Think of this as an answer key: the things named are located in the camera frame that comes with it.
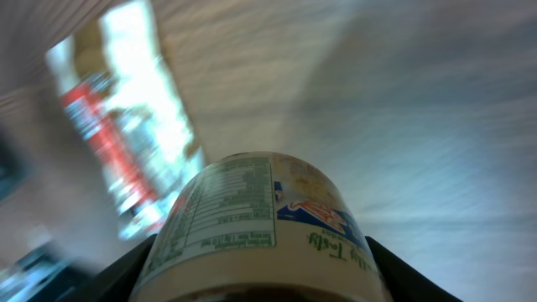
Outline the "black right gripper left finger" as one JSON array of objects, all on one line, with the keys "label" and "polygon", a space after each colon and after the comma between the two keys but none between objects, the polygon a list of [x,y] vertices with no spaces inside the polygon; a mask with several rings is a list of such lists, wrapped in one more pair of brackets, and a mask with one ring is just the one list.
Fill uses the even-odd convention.
[{"label": "black right gripper left finger", "polygon": [[60,302],[128,302],[155,239],[148,237]]}]

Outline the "red snack bar wrapper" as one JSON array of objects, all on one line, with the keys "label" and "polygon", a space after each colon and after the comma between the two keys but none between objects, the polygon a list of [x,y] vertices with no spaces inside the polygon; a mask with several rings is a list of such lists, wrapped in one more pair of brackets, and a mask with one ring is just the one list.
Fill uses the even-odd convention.
[{"label": "red snack bar wrapper", "polygon": [[158,196],[143,177],[112,119],[102,111],[103,100],[86,83],[62,96],[66,115],[100,161],[107,190],[123,213],[154,203]]}]

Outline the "green lid seasoning jar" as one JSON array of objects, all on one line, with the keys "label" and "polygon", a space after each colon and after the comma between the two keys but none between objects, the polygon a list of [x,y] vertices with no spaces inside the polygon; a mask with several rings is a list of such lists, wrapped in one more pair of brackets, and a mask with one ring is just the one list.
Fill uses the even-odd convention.
[{"label": "green lid seasoning jar", "polygon": [[354,216],[311,164],[226,157],[181,191],[133,301],[389,301]]}]

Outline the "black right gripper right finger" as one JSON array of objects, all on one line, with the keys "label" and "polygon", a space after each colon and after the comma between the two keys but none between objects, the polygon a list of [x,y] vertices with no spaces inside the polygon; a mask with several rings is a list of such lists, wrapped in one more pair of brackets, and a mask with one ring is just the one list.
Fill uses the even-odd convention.
[{"label": "black right gripper right finger", "polygon": [[394,302],[461,302],[372,237],[366,241]]}]

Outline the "white brown snack packet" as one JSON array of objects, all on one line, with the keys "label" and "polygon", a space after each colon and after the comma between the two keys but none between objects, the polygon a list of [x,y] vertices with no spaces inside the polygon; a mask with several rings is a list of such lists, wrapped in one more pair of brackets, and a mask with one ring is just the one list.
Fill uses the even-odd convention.
[{"label": "white brown snack packet", "polygon": [[49,49],[45,61],[61,104],[62,96],[81,83],[100,96],[102,111],[158,196],[123,213],[112,198],[118,236],[128,240],[156,233],[201,170],[204,156],[162,55],[151,3],[126,1],[107,8]]}]

